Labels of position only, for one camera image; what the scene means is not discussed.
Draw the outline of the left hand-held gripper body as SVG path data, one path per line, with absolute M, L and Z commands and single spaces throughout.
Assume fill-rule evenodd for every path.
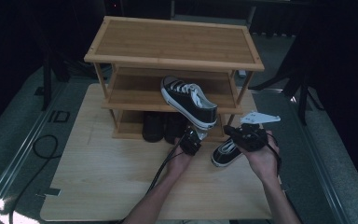
M 188 127 L 179 141 L 179 146 L 186 155 L 194 156 L 201 147 L 201 142 L 207 133 L 198 128 Z

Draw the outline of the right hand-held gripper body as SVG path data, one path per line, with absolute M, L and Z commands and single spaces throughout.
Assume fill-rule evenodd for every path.
M 235 142 L 247 151 L 254 152 L 269 143 L 268 134 L 261 127 L 264 123 L 278 122 L 279 116 L 251 112 L 240 118 L 241 125 L 235 129 Z

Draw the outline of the black slip-on shoe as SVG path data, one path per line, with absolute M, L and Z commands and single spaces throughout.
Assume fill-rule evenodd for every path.
M 142 135 L 146 142 L 156 143 L 163 138 L 164 123 L 160 113 L 144 112 Z
M 176 138 L 181 138 L 186 130 L 187 118 L 181 113 L 169 113 L 165 124 L 164 139 L 174 144 Z

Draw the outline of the black white canvas sneaker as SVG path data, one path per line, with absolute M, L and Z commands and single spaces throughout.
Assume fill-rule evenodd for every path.
M 160 91 L 168 105 L 199 129 L 210 130 L 217 122 L 217 105 L 206 98 L 199 85 L 167 76 L 160 82 Z
M 241 155 L 231 138 L 228 138 L 212 154 L 212 163 L 216 167 L 226 167 Z

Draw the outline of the wooden shoe rack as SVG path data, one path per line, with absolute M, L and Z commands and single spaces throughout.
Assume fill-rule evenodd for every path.
M 139 139 L 145 111 L 170 112 L 160 93 L 160 81 L 175 76 L 196 83 L 207 99 L 217 104 L 217 122 L 211 141 L 223 141 L 223 127 L 254 108 L 245 88 L 234 76 L 249 76 L 264 65 L 244 26 L 110 17 L 101 27 L 84 57 L 96 68 L 107 63 L 113 74 L 103 80 L 103 108 L 114 121 L 115 138 Z

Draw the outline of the person's left hand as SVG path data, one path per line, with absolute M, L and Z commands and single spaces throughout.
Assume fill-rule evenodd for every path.
M 173 157 L 168 162 L 166 177 L 170 181 L 176 182 L 186 171 L 192 159 L 191 155 L 185 154 L 182 148 L 178 146 L 173 153 Z

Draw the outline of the person's right hand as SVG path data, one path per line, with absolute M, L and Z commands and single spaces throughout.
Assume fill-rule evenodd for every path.
M 278 178 L 278 167 L 280 164 L 280 149 L 277 146 L 276 139 L 272 131 L 267 131 L 268 144 L 261 149 L 249 152 L 240 147 L 240 152 L 247 158 L 251 169 L 262 182 L 263 179 Z

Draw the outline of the black metal stand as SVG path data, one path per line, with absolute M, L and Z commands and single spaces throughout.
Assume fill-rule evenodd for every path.
M 70 78 L 65 60 L 62 55 L 53 48 L 48 48 L 43 60 L 43 97 L 42 110 L 46 110 L 51 101 L 52 82 L 51 73 L 54 73 L 59 81 L 67 82 Z
M 308 96 L 310 96 L 312 102 L 318 109 L 323 110 L 309 91 L 311 76 L 310 65 L 312 57 L 313 54 L 310 50 L 303 50 L 299 47 L 291 47 L 284 57 L 275 77 L 261 84 L 249 87 L 249 90 L 262 91 L 267 87 L 287 78 L 288 81 L 282 92 L 286 97 L 294 97 L 295 94 L 299 92 L 297 115 L 301 123 L 303 125 L 307 125 L 305 115 Z

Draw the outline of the black tape strip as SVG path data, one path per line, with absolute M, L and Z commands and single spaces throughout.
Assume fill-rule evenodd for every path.
M 59 196 L 61 194 L 60 189 L 48 188 L 48 189 L 40 189 L 36 195 L 39 197 L 46 198 L 47 196 Z

